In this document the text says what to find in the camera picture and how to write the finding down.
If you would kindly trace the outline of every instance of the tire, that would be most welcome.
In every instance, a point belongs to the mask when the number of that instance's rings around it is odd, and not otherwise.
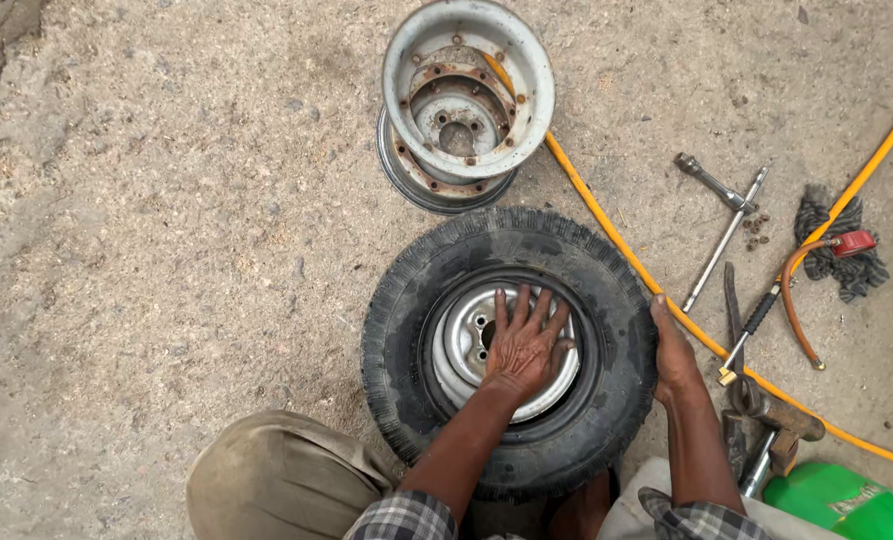
[[[381,277],[363,326],[369,410],[396,455],[415,464],[456,413],[432,371],[431,321],[464,288],[497,280],[552,289],[570,304],[581,366],[556,405],[507,428],[473,496],[511,503],[562,496],[619,464],[657,381],[657,331],[639,280],[612,244],[572,219],[481,208],[404,249]]]

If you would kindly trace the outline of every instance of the checkered shirt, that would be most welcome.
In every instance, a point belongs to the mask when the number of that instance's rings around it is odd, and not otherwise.
[[[666,493],[641,487],[636,494],[650,514],[657,540],[770,540],[756,523],[737,512],[711,502],[673,506]]]
[[[709,502],[673,506],[670,497],[644,487],[640,504],[656,520],[657,540],[770,540],[756,523]],[[344,540],[456,540],[450,509],[422,491],[397,491],[363,512]]]
[[[344,540],[455,540],[450,509],[423,491],[397,491],[367,506]]]

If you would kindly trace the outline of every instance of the khaki trousers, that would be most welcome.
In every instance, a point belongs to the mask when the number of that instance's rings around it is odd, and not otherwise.
[[[186,511],[199,540],[338,539],[396,486],[359,441],[302,414],[266,410],[200,452]]]

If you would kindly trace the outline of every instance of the green plastic container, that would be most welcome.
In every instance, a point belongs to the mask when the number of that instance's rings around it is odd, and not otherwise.
[[[893,540],[893,492],[831,463],[804,463],[763,489],[771,507],[849,540]]]

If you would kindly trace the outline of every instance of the finger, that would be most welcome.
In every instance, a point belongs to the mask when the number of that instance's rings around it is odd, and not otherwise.
[[[526,322],[526,316],[530,313],[530,285],[521,283],[516,293],[516,307],[512,311],[510,326],[518,329]]]
[[[506,291],[503,290],[503,287],[497,287],[493,292],[493,305],[495,306],[493,313],[493,321],[496,323],[495,336],[505,332],[507,327]]]
[[[565,300],[557,301],[557,310],[553,313],[553,316],[550,317],[549,322],[546,323],[546,327],[543,329],[543,335],[550,340],[556,339],[557,336],[560,336],[560,331],[567,325],[569,319],[570,306]]]
[[[553,344],[553,349],[550,350],[550,376],[560,373],[560,365],[563,363],[564,356],[574,347],[576,347],[576,341],[568,337],[560,338]]]
[[[530,313],[530,320],[526,322],[526,326],[533,327],[537,332],[540,331],[540,325],[547,320],[547,314],[550,313],[550,300],[553,299],[553,293],[549,290],[539,291],[539,298],[536,299],[536,305],[533,306],[533,313]]]
[[[680,328],[677,327],[677,321],[670,312],[670,306],[667,304],[667,295],[659,293],[650,301],[650,316],[653,317],[653,324],[659,332],[659,338],[674,338],[680,334]]]

